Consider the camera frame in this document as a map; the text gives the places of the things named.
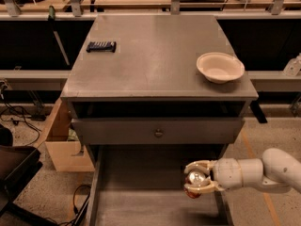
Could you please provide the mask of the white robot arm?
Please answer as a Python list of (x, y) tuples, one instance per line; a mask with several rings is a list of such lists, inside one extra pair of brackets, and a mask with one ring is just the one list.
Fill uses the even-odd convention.
[(261, 158), (199, 160), (188, 164), (184, 190), (191, 198), (242, 187), (261, 192), (301, 192), (301, 162), (290, 154), (270, 148)]

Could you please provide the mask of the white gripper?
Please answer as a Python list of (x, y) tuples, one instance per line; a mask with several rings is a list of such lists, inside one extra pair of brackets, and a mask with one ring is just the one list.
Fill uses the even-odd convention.
[(213, 170), (215, 181), (210, 181), (206, 186), (184, 184), (189, 194), (208, 194), (224, 189), (240, 188), (243, 185), (242, 171), (239, 162), (233, 158), (221, 158), (219, 160), (199, 160), (185, 166), (184, 173), (199, 170), (209, 174)]

